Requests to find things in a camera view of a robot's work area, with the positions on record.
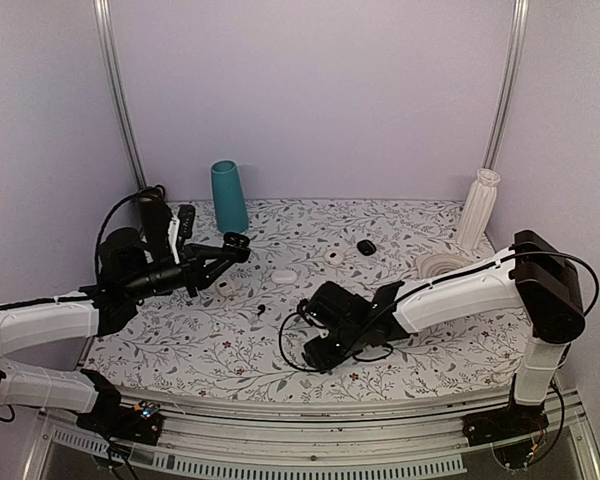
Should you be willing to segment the black earbud charging case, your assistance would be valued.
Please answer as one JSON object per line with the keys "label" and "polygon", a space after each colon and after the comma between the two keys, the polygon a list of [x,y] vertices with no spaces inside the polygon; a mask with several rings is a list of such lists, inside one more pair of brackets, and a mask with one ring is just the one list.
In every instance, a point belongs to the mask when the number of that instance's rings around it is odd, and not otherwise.
{"label": "black earbud charging case", "polygon": [[227,252],[235,263],[245,263],[251,254],[251,240],[243,234],[226,232],[223,235],[222,249]]}

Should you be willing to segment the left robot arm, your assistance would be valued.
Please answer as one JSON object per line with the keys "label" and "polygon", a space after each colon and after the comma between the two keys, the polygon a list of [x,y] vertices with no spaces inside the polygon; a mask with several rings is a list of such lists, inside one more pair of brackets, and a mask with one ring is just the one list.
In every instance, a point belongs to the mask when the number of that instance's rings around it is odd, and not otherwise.
{"label": "left robot arm", "polygon": [[59,297],[0,305],[0,406],[64,409],[90,416],[108,434],[128,426],[121,394],[94,370],[58,371],[11,363],[8,354],[59,340],[118,333],[146,299],[210,287],[250,255],[248,237],[229,232],[220,247],[195,244],[189,232],[165,242],[165,255],[148,260],[149,246],[133,227],[119,228],[98,248],[96,284]]}

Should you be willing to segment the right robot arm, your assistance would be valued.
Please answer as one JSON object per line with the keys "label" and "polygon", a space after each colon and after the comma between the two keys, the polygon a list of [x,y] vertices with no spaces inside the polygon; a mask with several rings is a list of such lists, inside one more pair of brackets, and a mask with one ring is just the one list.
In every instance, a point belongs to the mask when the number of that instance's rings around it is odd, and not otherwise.
{"label": "right robot arm", "polygon": [[367,300],[328,281],[299,309],[318,336],[303,347],[309,367],[326,372],[367,347],[407,338],[434,325],[507,308],[532,324],[513,381],[513,401],[497,427],[517,436],[532,424],[568,344],[584,331],[586,310],[574,258],[531,230],[492,257],[413,285],[397,281]]}

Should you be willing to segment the white case with black window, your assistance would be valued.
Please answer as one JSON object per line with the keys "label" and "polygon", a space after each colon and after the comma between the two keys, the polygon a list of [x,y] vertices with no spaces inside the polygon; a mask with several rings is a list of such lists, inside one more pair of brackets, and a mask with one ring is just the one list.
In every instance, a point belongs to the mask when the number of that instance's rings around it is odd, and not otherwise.
{"label": "white case with black window", "polygon": [[234,295],[235,286],[228,280],[222,280],[216,283],[216,290],[223,297],[231,297]]}

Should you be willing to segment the flat white earbud case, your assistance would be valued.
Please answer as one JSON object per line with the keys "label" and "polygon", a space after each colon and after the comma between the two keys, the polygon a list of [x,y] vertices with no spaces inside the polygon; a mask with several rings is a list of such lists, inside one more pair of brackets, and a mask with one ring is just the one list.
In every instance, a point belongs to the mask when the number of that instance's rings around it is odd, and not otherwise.
{"label": "flat white earbud case", "polygon": [[275,270],[271,274],[271,280],[275,284],[293,284],[297,279],[298,275],[292,270]]}

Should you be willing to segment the round white earbud case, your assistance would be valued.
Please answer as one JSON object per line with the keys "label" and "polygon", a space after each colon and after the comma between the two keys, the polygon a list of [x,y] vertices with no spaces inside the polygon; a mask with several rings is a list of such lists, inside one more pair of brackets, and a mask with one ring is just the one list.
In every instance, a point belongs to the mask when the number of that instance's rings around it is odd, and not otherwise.
{"label": "round white earbud case", "polygon": [[324,254],[324,260],[331,266],[338,266],[344,262],[344,255],[337,250],[328,250]]}

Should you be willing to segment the small black earbud case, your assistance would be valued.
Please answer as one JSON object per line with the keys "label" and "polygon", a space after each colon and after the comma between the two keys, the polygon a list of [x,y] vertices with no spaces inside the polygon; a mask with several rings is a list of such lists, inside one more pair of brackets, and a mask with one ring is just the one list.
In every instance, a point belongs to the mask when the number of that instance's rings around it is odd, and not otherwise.
{"label": "small black earbud case", "polygon": [[377,247],[375,246],[375,244],[368,239],[363,239],[359,241],[356,247],[363,256],[371,256],[377,251]]}

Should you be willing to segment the teal cup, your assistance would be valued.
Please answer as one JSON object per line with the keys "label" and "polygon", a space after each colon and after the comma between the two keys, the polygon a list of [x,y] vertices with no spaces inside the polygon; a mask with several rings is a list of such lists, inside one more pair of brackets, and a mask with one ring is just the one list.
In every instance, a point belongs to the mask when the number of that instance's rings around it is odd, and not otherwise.
{"label": "teal cup", "polygon": [[221,233],[244,233],[249,226],[237,164],[228,159],[211,166],[211,188],[216,224]]}

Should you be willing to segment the grey mug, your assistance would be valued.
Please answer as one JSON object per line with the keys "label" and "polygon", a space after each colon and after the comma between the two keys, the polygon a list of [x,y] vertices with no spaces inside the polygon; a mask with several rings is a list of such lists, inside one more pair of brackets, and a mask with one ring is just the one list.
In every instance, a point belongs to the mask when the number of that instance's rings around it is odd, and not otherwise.
{"label": "grey mug", "polygon": [[147,186],[136,192],[137,196],[154,196],[161,199],[166,198],[166,189],[163,185]]}

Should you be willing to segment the swirl pattern plate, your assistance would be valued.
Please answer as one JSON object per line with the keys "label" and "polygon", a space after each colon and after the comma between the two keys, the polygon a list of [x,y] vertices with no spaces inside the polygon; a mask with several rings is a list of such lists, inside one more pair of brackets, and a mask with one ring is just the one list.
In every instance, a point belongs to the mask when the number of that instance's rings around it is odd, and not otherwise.
{"label": "swirl pattern plate", "polygon": [[418,256],[415,264],[420,278],[430,278],[464,268],[472,262],[457,254],[436,253]]}

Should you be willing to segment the white ribbed vase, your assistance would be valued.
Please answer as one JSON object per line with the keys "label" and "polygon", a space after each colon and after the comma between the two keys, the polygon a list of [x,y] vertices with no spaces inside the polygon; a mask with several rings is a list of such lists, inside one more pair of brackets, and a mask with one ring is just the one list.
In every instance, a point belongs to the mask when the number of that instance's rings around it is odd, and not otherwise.
{"label": "white ribbed vase", "polygon": [[461,248],[474,250],[479,245],[496,202],[500,181],[500,175],[491,169],[477,170],[457,227],[456,241]]}

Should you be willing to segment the aluminium front rail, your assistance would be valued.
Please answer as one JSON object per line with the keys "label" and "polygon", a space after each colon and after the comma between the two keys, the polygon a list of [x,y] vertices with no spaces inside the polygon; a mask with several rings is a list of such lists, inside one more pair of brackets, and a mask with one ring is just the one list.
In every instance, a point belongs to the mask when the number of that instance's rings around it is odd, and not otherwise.
{"label": "aluminium front rail", "polygon": [[471,445],[463,418],[502,407],[504,388],[370,403],[254,403],[160,394],[155,445],[125,460],[64,412],[37,416],[27,479],[600,479],[600,453],[574,389],[551,394],[539,462],[515,469],[515,437]]}

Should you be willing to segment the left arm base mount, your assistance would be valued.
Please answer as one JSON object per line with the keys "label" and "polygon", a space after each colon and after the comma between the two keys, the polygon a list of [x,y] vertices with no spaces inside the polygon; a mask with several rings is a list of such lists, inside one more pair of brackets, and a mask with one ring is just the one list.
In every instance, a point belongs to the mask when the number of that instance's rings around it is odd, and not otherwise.
{"label": "left arm base mount", "polygon": [[125,440],[156,446],[165,417],[152,403],[141,402],[133,407],[116,405],[97,407],[93,412],[77,415],[76,425],[105,440]]}

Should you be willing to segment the left metal frame post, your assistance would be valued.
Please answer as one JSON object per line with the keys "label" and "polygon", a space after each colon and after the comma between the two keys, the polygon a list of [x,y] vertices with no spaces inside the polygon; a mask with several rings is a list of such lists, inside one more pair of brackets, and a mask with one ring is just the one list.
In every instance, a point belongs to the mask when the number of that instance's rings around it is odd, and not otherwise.
{"label": "left metal frame post", "polygon": [[104,68],[112,95],[114,112],[119,124],[132,178],[136,187],[138,189],[143,189],[147,186],[147,181],[126,101],[124,83],[116,51],[110,2],[107,0],[94,0],[93,8]]}

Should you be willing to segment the right metal frame post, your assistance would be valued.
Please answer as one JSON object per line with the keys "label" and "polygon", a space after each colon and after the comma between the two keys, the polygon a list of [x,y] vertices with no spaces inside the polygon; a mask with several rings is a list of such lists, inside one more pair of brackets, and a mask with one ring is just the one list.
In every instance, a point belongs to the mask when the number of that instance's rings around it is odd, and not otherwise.
{"label": "right metal frame post", "polygon": [[496,105],[489,140],[482,167],[496,170],[498,155],[504,137],[506,122],[514,94],[516,79],[521,62],[526,36],[526,25],[529,14],[529,0],[515,0],[505,58],[504,72],[500,93]]}

